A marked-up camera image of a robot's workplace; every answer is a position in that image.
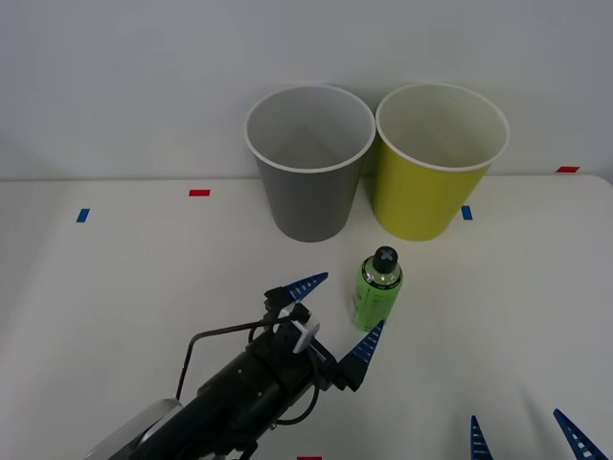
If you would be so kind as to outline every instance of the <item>tabletop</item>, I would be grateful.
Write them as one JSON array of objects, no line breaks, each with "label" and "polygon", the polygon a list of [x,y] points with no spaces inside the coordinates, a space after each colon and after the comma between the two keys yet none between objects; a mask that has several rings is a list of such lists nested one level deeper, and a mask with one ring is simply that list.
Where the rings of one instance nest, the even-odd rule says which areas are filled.
[{"label": "tabletop", "polygon": [[[258,320],[266,290],[323,271],[305,304],[341,357],[364,335],[352,291],[381,245],[405,281],[364,384],[266,433],[260,459],[467,459],[475,414],[496,460],[571,460],[557,407],[613,455],[613,188],[488,176],[473,219],[428,242],[386,233],[368,188],[340,234],[303,243],[257,179],[0,183],[0,458],[82,458],[174,394],[192,335]],[[198,343],[186,401],[246,341]]]}]

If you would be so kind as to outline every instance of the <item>red tape marker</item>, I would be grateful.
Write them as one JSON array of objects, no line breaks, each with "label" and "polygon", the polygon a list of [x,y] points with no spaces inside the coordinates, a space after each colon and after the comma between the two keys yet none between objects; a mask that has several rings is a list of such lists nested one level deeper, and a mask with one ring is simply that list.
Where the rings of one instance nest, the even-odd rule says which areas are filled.
[{"label": "red tape marker", "polygon": [[210,189],[191,189],[190,196],[210,196]]},{"label": "red tape marker", "polygon": [[556,173],[576,173],[579,170],[579,166],[560,166]]}]

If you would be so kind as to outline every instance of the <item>tape marker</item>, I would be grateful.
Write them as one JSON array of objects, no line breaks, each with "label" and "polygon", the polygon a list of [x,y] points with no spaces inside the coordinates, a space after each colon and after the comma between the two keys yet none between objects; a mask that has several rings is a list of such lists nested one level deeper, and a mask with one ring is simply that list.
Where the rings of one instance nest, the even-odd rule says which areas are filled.
[{"label": "tape marker", "polygon": [[210,196],[210,189],[191,189],[190,196]]},{"label": "tape marker", "polygon": [[472,212],[470,211],[470,206],[464,205],[462,207],[462,217],[464,220],[472,220]]},{"label": "tape marker", "polygon": [[576,173],[579,170],[579,166],[560,166],[556,173]]},{"label": "tape marker", "polygon": [[77,217],[77,223],[84,223],[87,220],[87,216],[89,216],[89,208],[81,209]]}]

